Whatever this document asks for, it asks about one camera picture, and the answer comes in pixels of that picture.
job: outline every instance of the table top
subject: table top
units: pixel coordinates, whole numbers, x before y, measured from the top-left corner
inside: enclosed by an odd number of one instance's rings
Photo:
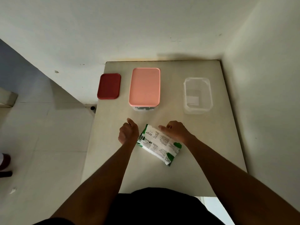
[[[131,74],[138,67],[159,68],[161,71],[160,104],[153,111],[134,111],[128,103]],[[104,73],[121,75],[120,95],[115,100],[98,101],[82,181],[119,149],[119,128],[126,118],[136,122],[140,132],[146,124],[158,128],[158,125],[167,125],[172,120],[181,121],[199,140],[246,171],[219,61],[107,62]],[[201,115],[183,113],[183,83],[188,77],[209,79],[214,104],[209,112]],[[168,188],[191,196],[215,196],[203,171],[185,146],[170,167],[141,147],[134,148],[120,193],[146,187]]]

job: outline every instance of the person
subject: person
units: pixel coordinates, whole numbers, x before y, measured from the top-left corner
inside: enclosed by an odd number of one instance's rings
[[[198,140],[181,122],[170,121],[159,129],[186,145],[235,224],[300,224],[296,209]],[[196,197],[184,193],[163,188],[118,193],[138,137],[137,125],[128,118],[120,128],[118,151],[49,219],[37,224],[223,224]]]

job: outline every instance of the container lid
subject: container lid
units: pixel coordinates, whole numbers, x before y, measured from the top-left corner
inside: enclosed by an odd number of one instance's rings
[[[129,90],[130,106],[155,107],[160,101],[160,69],[135,68]]]
[[[119,97],[121,75],[118,73],[105,73],[100,77],[97,97],[101,100],[113,100]]]

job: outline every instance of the hand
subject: hand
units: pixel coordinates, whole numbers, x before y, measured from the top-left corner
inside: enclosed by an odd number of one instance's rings
[[[127,122],[120,128],[118,140],[123,145],[127,140],[137,141],[139,138],[139,128],[130,118],[127,118]]]
[[[178,121],[170,121],[167,126],[159,125],[158,128],[167,136],[176,141],[185,143],[191,136],[193,136],[185,126]]]

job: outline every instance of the green and white package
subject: green and white package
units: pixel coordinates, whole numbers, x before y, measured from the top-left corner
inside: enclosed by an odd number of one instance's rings
[[[163,160],[168,166],[171,165],[174,157],[182,147],[180,143],[175,142],[172,138],[148,124],[146,124],[146,128],[137,140],[137,144]]]

